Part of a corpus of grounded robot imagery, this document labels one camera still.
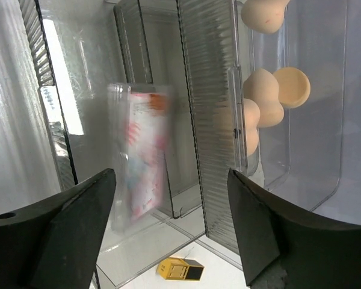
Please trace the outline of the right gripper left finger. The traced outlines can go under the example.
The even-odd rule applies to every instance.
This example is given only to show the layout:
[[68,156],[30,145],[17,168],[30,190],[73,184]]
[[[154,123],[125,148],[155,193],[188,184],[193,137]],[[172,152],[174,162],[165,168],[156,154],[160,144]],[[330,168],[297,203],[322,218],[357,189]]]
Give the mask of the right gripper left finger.
[[0,288],[89,288],[114,200],[105,169],[0,215]]

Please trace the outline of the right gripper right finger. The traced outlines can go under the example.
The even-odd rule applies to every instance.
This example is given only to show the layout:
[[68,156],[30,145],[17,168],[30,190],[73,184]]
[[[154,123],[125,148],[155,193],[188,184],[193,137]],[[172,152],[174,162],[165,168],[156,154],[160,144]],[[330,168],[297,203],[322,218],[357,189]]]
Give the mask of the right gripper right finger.
[[361,288],[361,225],[317,215],[236,170],[227,189],[251,288]]

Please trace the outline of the pink packet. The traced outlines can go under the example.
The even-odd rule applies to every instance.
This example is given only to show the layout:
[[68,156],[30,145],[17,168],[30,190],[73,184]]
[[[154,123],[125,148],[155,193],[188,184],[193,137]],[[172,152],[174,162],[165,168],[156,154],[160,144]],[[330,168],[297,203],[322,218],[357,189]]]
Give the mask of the pink packet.
[[173,92],[167,85],[108,86],[111,167],[116,192],[111,227],[124,231],[160,207]]

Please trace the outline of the orange teardrop sponge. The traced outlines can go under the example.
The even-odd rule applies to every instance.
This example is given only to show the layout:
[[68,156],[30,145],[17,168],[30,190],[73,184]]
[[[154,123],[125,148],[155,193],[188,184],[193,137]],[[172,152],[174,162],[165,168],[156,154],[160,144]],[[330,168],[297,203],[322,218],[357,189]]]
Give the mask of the orange teardrop sponge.
[[295,67],[284,67],[273,73],[279,83],[279,102],[293,109],[303,105],[310,96],[310,81],[305,73]]

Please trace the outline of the beige gourd sponge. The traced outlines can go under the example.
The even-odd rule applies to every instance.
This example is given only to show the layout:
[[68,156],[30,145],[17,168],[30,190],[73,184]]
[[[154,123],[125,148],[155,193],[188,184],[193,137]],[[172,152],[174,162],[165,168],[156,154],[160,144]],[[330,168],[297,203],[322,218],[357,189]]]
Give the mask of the beige gourd sponge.
[[244,97],[251,99],[260,110],[258,127],[269,128],[279,124],[284,109],[279,102],[279,83],[269,71],[258,68],[243,83]]

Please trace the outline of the clear acrylic drawer organizer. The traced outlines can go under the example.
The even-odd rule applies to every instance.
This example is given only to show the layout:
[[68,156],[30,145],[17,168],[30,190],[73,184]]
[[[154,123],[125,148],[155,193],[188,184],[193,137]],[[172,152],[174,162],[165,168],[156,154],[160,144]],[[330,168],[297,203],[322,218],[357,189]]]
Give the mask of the clear acrylic drawer organizer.
[[20,1],[64,188],[111,164],[106,87],[170,85],[173,111],[161,205],[137,221],[111,214],[93,288],[121,288],[165,254],[206,234],[238,246],[226,190],[234,161],[227,70],[301,69],[309,100],[260,130],[250,179],[305,209],[359,222],[346,179],[347,31],[361,1],[291,1],[282,27],[231,24],[229,1]]

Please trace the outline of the gold lipstick right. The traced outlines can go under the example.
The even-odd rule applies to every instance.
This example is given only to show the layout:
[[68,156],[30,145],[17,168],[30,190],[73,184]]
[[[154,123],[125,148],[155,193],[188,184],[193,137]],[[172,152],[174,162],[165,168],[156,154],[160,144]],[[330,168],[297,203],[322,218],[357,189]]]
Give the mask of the gold lipstick right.
[[194,259],[168,257],[162,260],[156,273],[165,280],[199,281],[205,267]]

